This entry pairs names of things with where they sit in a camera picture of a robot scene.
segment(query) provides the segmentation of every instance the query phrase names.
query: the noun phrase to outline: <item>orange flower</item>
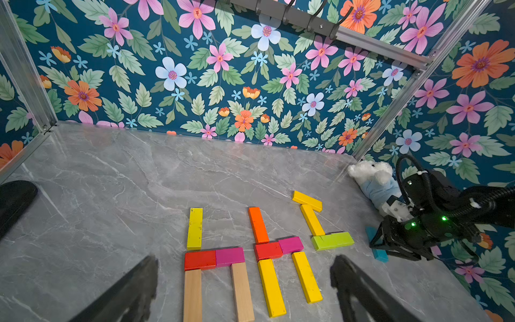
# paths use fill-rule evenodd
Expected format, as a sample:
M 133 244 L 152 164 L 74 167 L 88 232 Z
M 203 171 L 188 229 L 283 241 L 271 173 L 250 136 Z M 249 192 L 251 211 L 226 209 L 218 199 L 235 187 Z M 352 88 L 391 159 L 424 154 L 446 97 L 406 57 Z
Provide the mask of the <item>orange flower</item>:
M 357 138 L 357 130 L 349 129 L 341 134 L 339 137 L 340 142 L 338 142 L 338 144 L 346 146 L 347 144 L 354 142 L 355 138 Z
M 95 112 L 98 111 L 98 106 L 102 105 L 102 100 L 98 98 L 100 95 L 95 89 L 90 89 L 88 83 L 71 80 L 68 86 L 64 88 L 64 92 L 70 95 L 68 99 L 73 105 L 78 105 L 79 109 L 87 112 L 88 109 Z
M 57 59 L 62 61 L 63 63 L 69 63 L 72 60 L 72 55 L 69 52 L 65 51 L 61 47 L 50 47 L 52 49 L 52 53 L 56 56 Z
M 508 65 L 502 63 L 515 59 L 515 48 L 504 50 L 509 42 L 497 40 L 490 48 L 489 42 L 475 46 L 472 55 L 463 55 L 458 62 L 458 66 L 452 71 L 452 79 L 460 78 L 456 85 L 461 88 L 467 87 L 472 82 L 472 87 L 477 88 L 488 84 L 489 78 L 499 78 L 508 71 Z
M 247 110 L 241 111 L 239 115 L 235 117 L 236 123 L 234 123 L 234 126 L 236 126 L 240 132 L 245 132 L 245 130 L 250 129 L 250 123 L 254 122 L 254 118 L 250 117 L 251 115 L 252 113 Z
M 9 144 L 4 143 L 0 146 L 0 168 L 3 168 L 12 158 L 23 150 L 22 141 L 12 141 L 12 149 Z
M 226 117 L 227 115 L 229 115 L 229 108 L 224 107 L 224 108 L 220 109 L 218 111 L 218 114 L 220 114 L 221 117 Z
M 261 94 L 261 91 L 258 90 L 257 88 L 254 88 L 254 89 L 250 89 L 250 87 L 243 87 L 243 96 L 245 96 L 246 98 L 252 98 L 252 99 L 256 99 L 259 94 Z
M 43 87 L 46 89 L 52 88 L 52 82 L 48 79 L 48 77 L 39 75 L 39 78 L 41 78 L 41 83 L 43 84 Z
M 261 115 L 261 123 L 268 123 L 270 122 L 270 117 L 266 114 Z
M 354 30 L 359 33 L 365 33 L 365 27 L 370 28 L 377 19 L 377 15 L 373 13 L 381 6 L 381 0 L 349 0 L 345 1 L 340 14 L 345 16 L 352 7 L 351 14 L 342 22 L 341 26 Z

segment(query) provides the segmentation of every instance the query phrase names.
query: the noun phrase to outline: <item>blue block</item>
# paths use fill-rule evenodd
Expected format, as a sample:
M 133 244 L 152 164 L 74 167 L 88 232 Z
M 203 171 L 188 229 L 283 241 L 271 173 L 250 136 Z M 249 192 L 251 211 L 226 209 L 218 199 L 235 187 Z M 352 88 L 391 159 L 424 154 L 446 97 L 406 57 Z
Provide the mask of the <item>blue block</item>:
M 372 227 L 365 227 L 365 229 L 367 230 L 368 241 L 370 242 L 372 240 L 372 238 L 374 238 L 375 233 L 377 232 L 377 229 L 372 228 Z M 381 261 L 384 263 L 388 262 L 388 255 L 386 254 L 385 250 L 372 249 L 372 253 L 374 254 L 374 258 L 377 259 L 378 261 Z

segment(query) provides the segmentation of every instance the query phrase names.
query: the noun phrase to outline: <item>orange block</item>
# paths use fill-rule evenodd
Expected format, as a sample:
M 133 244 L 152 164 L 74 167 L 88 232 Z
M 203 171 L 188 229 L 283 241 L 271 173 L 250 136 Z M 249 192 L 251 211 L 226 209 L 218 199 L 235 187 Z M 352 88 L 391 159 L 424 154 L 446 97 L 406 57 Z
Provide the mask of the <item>orange block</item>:
M 256 244 L 268 243 L 268 233 L 266 232 L 265 222 L 263 221 L 263 217 L 261 217 L 261 210 L 259 207 L 250 207 L 249 216 Z

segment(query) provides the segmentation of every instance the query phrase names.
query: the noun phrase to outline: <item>wooden block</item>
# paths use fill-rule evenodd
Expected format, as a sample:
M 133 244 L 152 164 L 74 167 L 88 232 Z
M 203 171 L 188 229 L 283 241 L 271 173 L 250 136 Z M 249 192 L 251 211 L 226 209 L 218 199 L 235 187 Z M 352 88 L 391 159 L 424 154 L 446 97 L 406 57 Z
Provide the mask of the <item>wooden block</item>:
M 279 240 L 279 245 L 281 245 L 283 254 L 290 254 L 304 249 L 304 245 L 302 245 L 302 241 L 298 237 L 281 239 Z
M 374 238 L 375 233 L 377 232 L 377 229 L 369 227 L 369 226 L 365 227 L 365 229 L 367 230 L 368 241 L 370 242 Z M 373 248 L 372 254 L 374 254 L 374 258 L 377 259 L 378 261 L 381 261 L 383 263 L 388 262 L 388 254 L 386 253 L 385 250 Z
M 293 258 L 293 263 L 297 269 L 307 303 L 313 304 L 322 301 L 322 293 L 318 288 L 317 280 L 313 275 L 310 263 L 307 261 L 306 254 L 303 251 L 294 252 L 291 254 L 291 258 Z
M 315 198 L 311 198 L 309 196 L 306 196 L 303 193 L 300 193 L 298 191 L 293 191 L 293 201 L 298 202 L 302 205 L 310 205 L 311 208 L 315 211 L 322 211 L 322 202 L 319 200 L 316 200 Z
M 234 263 L 244 263 L 245 254 L 243 248 L 226 248 L 215 250 L 216 267 L 231 266 Z
M 184 272 L 184 322 L 202 322 L 201 270 Z
M 249 216 L 256 244 L 268 243 L 270 240 L 268 239 L 265 222 L 263 221 L 263 217 L 261 217 L 261 210 L 259 207 L 250 207 Z
M 254 252 L 256 254 L 256 261 L 279 258 L 283 255 L 281 245 L 278 242 L 256 244 L 254 246 Z
M 184 256 L 184 270 L 213 269 L 216 267 L 214 250 L 187 252 Z
M 281 288 L 277 280 L 276 270 L 271 259 L 257 262 L 263 292 L 265 293 L 266 307 L 270 317 L 278 317 L 286 314 Z
M 188 250 L 200 250 L 202 246 L 202 208 L 190 209 L 190 226 L 188 227 Z
M 326 250 L 354 245 L 354 240 L 348 232 L 335 232 L 325 236 L 311 237 L 315 250 Z
M 313 236 L 325 235 L 322 225 L 318 221 L 317 215 L 313 211 L 313 208 L 311 208 L 310 205 L 301 205 L 300 210 L 302 211 L 304 219 L 306 220 L 307 225 L 310 227 Z
M 252 322 L 254 321 L 254 308 L 252 307 L 252 298 L 250 296 L 247 265 L 245 265 L 245 262 L 234 263 L 231 265 L 231 271 L 238 322 Z

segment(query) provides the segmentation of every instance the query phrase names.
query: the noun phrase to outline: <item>yellow block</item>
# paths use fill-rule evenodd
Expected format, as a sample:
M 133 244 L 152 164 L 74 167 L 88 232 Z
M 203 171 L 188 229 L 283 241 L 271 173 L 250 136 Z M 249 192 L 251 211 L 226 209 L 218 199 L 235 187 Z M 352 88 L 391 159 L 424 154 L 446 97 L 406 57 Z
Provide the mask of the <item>yellow block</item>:
M 188 250 L 199 250 L 202 246 L 202 208 L 190 209 L 190 227 L 188 228 Z
M 310 263 L 307 261 L 306 254 L 303 251 L 294 252 L 291 254 L 293 263 L 299 274 L 300 283 L 302 284 L 302 290 L 306 297 L 308 304 L 313 304 L 323 300 L 322 293 L 318 288 L 317 281 L 311 270 Z
M 311 198 L 309 196 L 306 196 L 303 193 L 300 193 L 298 191 L 293 191 L 293 201 L 298 202 L 302 205 L 310 205 L 311 208 L 315 211 L 322 211 L 322 202 L 319 200 L 316 200 L 315 198 Z
M 261 283 L 263 284 L 263 292 L 265 293 L 266 306 L 270 317 L 278 317 L 286 314 L 283 296 L 279 288 L 276 270 L 273 267 L 271 259 L 263 259 L 257 262 L 259 267 L 259 275 L 261 275 Z
M 313 208 L 311 208 L 310 205 L 301 205 L 300 210 L 302 211 L 304 219 L 306 220 L 307 225 L 310 227 L 313 236 L 325 235 L 322 225 L 318 221 L 317 215 L 313 211 Z

